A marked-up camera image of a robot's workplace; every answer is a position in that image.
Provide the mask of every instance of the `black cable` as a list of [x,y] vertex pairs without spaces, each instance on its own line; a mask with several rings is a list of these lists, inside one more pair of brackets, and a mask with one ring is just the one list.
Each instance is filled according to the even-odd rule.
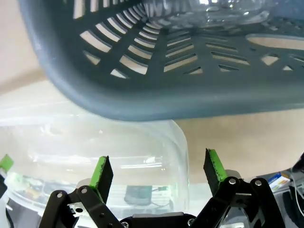
[[5,213],[6,213],[6,218],[8,219],[10,228],[14,228],[14,223],[13,223],[13,220],[11,220],[8,209],[6,209]]

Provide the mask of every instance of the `clear plastic container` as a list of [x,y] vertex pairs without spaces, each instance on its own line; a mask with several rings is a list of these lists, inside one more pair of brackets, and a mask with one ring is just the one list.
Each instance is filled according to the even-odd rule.
[[20,88],[0,97],[0,156],[15,162],[6,179],[14,201],[42,215],[51,192],[72,192],[109,155],[114,179],[107,205],[119,219],[187,210],[187,142],[174,121],[108,120],[47,81],[29,87],[31,93]]
[[227,27],[265,21],[272,0],[143,0],[149,20],[171,29]]

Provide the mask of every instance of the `gray plastic basket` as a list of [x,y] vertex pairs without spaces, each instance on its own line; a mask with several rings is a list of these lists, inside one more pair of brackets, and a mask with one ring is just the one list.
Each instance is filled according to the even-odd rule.
[[[275,17],[216,35],[171,32],[147,22],[138,1],[84,2],[76,19],[74,0],[19,4],[49,79],[90,112],[149,121],[304,107],[304,52],[246,39],[252,31],[303,39],[302,20]],[[265,64],[264,57],[276,62]]]

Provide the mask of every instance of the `perforated basket side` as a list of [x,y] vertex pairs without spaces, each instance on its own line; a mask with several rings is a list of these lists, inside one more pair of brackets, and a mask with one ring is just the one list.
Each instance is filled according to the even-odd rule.
[[146,21],[138,1],[96,7],[84,0],[79,15],[77,1],[19,3],[50,80],[93,113],[148,121],[304,106],[303,51],[247,39],[254,30],[303,39],[301,20],[274,18],[214,35],[160,29]]

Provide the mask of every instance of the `clear plastic bottle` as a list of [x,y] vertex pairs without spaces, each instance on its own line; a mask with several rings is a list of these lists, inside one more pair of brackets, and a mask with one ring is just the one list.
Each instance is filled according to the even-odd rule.
[[272,0],[143,0],[152,24],[165,28],[208,28],[259,23]]

